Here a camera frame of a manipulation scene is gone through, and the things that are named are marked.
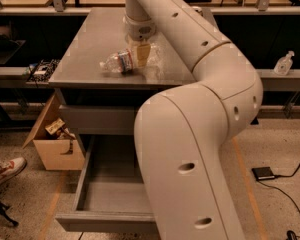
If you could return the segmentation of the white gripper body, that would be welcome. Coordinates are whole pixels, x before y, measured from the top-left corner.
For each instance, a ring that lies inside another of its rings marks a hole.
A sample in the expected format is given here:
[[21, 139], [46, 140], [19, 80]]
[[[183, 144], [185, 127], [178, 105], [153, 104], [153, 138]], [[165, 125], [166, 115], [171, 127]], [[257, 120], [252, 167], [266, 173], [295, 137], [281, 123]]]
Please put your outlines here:
[[136, 21], [125, 16], [127, 36], [132, 41], [147, 41], [156, 33], [156, 26], [152, 20]]

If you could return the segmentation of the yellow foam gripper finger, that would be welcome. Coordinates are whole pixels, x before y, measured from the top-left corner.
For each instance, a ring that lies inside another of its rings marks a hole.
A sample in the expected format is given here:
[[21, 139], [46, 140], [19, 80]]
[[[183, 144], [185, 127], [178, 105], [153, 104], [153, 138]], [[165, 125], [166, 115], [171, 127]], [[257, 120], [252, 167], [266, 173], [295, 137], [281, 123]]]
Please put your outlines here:
[[151, 45], [147, 41], [130, 41], [129, 49], [132, 56], [133, 66], [143, 68], [147, 65], [151, 51]]

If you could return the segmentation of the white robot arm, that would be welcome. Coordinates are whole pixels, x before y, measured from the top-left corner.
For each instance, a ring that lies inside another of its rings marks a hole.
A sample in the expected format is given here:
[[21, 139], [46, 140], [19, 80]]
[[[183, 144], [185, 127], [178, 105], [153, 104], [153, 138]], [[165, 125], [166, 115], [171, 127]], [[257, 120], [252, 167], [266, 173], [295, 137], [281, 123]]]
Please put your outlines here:
[[139, 109], [134, 140], [162, 240], [245, 240], [219, 150], [256, 117], [261, 79], [239, 49], [183, 0], [126, 0], [150, 18], [194, 77]]

